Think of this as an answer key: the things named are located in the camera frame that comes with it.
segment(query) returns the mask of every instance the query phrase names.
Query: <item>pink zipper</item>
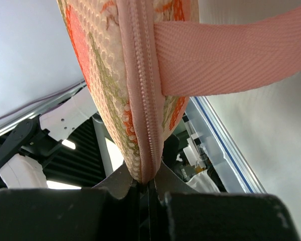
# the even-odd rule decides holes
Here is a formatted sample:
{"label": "pink zipper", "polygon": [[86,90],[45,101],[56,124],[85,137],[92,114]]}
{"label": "pink zipper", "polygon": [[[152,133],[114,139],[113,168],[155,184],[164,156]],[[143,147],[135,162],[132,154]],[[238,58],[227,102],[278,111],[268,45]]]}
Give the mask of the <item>pink zipper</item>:
{"label": "pink zipper", "polygon": [[117,1],[133,125],[141,158],[141,181],[160,167],[163,151],[162,95],[150,0]]}

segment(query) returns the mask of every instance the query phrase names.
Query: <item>pink strap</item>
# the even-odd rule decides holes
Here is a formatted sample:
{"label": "pink strap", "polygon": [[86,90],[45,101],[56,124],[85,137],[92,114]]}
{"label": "pink strap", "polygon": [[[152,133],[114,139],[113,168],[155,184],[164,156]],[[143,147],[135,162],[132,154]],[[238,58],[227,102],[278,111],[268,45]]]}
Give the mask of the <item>pink strap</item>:
{"label": "pink strap", "polygon": [[245,91],[301,71],[301,6],[254,24],[154,28],[163,95]]}

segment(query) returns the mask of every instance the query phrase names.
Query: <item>white machine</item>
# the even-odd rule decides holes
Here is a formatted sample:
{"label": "white machine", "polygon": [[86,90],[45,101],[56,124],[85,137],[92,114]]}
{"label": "white machine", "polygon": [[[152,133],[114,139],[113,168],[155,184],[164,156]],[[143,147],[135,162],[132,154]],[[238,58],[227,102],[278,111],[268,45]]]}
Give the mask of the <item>white machine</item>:
{"label": "white machine", "polygon": [[0,148],[0,176],[8,188],[48,188],[43,166],[29,156],[20,155],[18,149],[36,154],[52,154],[61,142],[87,119],[97,108],[87,87],[57,108],[26,119],[13,131]]}

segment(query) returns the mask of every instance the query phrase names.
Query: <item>blue stripe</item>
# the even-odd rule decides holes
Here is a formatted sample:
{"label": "blue stripe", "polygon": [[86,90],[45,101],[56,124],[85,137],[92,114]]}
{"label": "blue stripe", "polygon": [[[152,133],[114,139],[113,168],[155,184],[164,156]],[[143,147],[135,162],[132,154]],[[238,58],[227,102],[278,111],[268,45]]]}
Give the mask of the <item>blue stripe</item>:
{"label": "blue stripe", "polygon": [[197,99],[197,97],[195,97],[195,100],[197,102],[197,104],[199,105],[199,107],[201,108],[203,114],[205,115],[206,119],[208,120],[208,122],[210,123],[214,133],[216,134],[217,138],[219,139],[220,143],[222,144],[225,152],[227,153],[227,155],[229,156],[229,158],[231,159],[231,162],[233,163],[233,165],[235,166],[235,169],[237,170],[237,172],[239,173],[239,175],[241,176],[241,178],[243,179],[245,185],[247,186],[247,188],[249,189],[249,191],[251,193],[253,193],[253,190],[251,188],[251,186],[249,185],[249,183],[247,182],[246,178],[244,177],[243,173],[241,172],[240,168],[237,166],[236,162],[234,161],[233,157],[231,156],[229,150],[227,149],[226,145],[224,144],[224,142],[222,141],[220,135],[218,134],[217,130],[215,129],[213,123],[211,122],[210,118],[208,117],[208,115],[206,114],[204,108],[202,107],[202,105],[200,104],[199,100]]}

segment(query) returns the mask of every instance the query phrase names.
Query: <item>cable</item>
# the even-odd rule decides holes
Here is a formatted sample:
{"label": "cable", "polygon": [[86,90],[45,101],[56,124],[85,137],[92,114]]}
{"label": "cable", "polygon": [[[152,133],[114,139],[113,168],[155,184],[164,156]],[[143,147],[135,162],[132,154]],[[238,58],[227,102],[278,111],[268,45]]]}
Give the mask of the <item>cable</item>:
{"label": "cable", "polygon": [[56,96],[58,96],[58,95],[64,94],[64,93],[68,92],[69,90],[71,90],[72,88],[75,88],[75,87],[77,87],[77,86],[79,86],[79,85],[82,85],[83,83],[85,83],[85,81],[81,81],[80,83],[75,84],[75,85],[72,85],[72,86],[68,87],[67,89],[64,89],[64,90],[62,90],[62,91],[59,91],[59,92],[56,92],[56,93],[47,95],[47,96],[45,96],[45,97],[42,97],[42,98],[33,100],[33,101],[31,101],[31,102],[29,102],[29,103],[27,103],[27,104],[24,104],[23,106],[21,106],[21,107],[19,107],[19,108],[17,108],[17,109],[14,109],[14,110],[8,112],[7,114],[2,115],[2,116],[0,117],[0,121],[1,121],[2,119],[6,118],[6,117],[8,117],[8,116],[10,116],[10,115],[12,115],[12,114],[15,114],[15,113],[19,112],[20,110],[23,110],[24,108],[29,107],[30,105],[33,105],[33,104],[38,103],[38,102],[41,102],[41,101],[43,101],[43,100],[51,99],[51,98],[56,97]]}

